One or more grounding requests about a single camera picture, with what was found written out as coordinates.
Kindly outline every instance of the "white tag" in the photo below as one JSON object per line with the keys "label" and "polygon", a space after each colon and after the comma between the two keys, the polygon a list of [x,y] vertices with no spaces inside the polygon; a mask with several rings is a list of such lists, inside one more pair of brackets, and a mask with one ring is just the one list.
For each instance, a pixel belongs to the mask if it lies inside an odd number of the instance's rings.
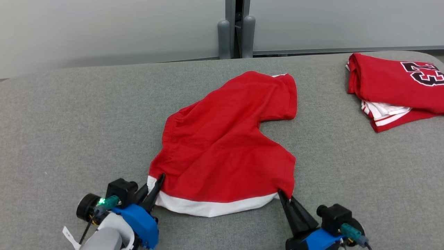
{"label": "white tag", "polygon": [[68,228],[66,228],[65,226],[63,227],[62,233],[65,235],[65,237],[69,240],[69,242],[71,242],[72,246],[74,247],[75,250],[79,250],[80,248],[80,244],[77,243],[77,241],[75,241],[74,237],[72,236],[72,234],[69,232]]}

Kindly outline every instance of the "green light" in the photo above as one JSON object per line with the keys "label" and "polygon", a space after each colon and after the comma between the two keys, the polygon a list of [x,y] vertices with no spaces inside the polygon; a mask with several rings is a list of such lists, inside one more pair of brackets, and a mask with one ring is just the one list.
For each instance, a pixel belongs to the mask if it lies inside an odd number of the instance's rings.
{"label": "green light", "polygon": [[103,204],[103,203],[105,203],[105,198],[100,198],[100,200],[99,200],[99,202],[97,203],[98,205],[101,205],[101,204]]}

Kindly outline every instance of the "folded red jersey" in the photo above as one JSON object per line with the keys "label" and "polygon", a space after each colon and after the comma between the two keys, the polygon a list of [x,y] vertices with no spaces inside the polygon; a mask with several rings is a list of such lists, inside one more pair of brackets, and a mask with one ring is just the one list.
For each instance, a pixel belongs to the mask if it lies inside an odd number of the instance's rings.
{"label": "folded red jersey", "polygon": [[156,204],[213,217],[261,207],[282,189],[290,197],[296,159],[259,131],[296,116],[294,79],[246,72],[171,115],[148,188],[166,174]]}
{"label": "folded red jersey", "polygon": [[361,108],[377,133],[444,113],[444,74],[432,63],[354,53],[347,67],[348,93],[362,100]]}

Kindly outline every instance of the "gray metal post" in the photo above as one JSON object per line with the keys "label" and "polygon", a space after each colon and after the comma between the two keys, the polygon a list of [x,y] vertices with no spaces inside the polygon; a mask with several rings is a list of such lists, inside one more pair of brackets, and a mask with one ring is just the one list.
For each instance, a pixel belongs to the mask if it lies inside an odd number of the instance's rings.
{"label": "gray metal post", "polygon": [[219,59],[230,59],[230,22],[222,20],[218,23]]}
{"label": "gray metal post", "polygon": [[242,22],[242,58],[253,58],[254,26],[256,19],[246,16]]}

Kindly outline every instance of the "teal connector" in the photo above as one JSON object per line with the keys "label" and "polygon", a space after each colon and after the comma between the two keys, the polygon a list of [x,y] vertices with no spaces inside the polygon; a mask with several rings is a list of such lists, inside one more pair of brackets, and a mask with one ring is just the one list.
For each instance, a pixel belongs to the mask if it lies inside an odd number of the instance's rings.
{"label": "teal connector", "polygon": [[341,225],[341,233],[348,238],[357,241],[361,237],[361,232],[347,223]]}
{"label": "teal connector", "polygon": [[104,214],[107,210],[113,209],[119,203],[119,197],[113,195],[108,198],[101,198],[94,208],[94,214],[100,216]]}

